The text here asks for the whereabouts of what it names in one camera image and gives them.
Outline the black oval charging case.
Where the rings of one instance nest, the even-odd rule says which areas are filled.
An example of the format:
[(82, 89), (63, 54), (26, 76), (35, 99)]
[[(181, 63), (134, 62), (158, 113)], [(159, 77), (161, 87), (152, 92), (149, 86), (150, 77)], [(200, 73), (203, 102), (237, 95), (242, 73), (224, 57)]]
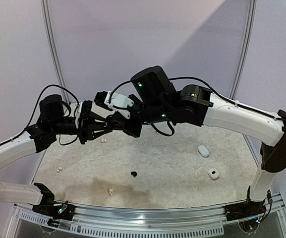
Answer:
[(109, 115), (106, 118), (106, 125), (111, 130), (123, 130), (123, 119), (118, 119), (113, 115)]

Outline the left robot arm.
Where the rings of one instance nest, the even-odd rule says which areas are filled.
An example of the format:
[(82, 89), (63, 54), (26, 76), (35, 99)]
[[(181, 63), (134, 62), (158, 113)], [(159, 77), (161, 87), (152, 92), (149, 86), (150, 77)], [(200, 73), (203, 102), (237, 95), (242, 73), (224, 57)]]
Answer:
[[(29, 125), (18, 136), (0, 144), (0, 169), (13, 162), (48, 149), (57, 135), (76, 135), (81, 144), (112, 131), (105, 118), (93, 113), (92, 101), (81, 104), (81, 111), (74, 117), (65, 116), (70, 106), (61, 95), (53, 94), (40, 104), (37, 122)], [(43, 184), (18, 184), (0, 181), (0, 203), (28, 203), (37, 205), (47, 215), (54, 215), (58, 205), (54, 194)]]

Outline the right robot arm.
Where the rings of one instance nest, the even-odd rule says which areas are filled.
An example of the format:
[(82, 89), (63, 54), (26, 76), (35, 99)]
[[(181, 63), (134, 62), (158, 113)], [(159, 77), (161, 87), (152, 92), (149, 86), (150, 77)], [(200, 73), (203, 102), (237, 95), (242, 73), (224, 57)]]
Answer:
[(129, 81), (138, 97), (124, 96), (112, 90), (104, 104), (124, 117), (124, 128), (138, 136), (142, 125), (166, 122), (228, 129), (261, 142), (261, 162), (247, 200), (241, 204), (244, 216), (251, 216), (266, 198), (275, 175), (286, 168), (286, 113), (271, 113), (218, 93), (202, 79), (176, 90), (173, 80), (160, 66), (146, 68)]

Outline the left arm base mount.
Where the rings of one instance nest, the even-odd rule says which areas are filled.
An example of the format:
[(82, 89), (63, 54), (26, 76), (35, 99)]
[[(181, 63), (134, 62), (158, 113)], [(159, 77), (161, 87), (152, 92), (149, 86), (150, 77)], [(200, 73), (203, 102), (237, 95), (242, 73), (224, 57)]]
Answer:
[(53, 200), (42, 201), (39, 205), (33, 205), (32, 211), (45, 216), (52, 217), (53, 220), (72, 221), (76, 206), (68, 201), (55, 202)]

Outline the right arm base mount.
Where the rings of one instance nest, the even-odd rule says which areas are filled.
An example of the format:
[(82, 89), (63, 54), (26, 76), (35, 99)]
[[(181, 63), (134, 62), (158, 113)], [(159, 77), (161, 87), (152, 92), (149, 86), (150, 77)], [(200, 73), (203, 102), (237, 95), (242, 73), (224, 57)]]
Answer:
[(265, 199), (252, 201), (247, 197), (245, 201), (224, 206), (227, 221), (239, 220), (262, 214), (266, 211)]

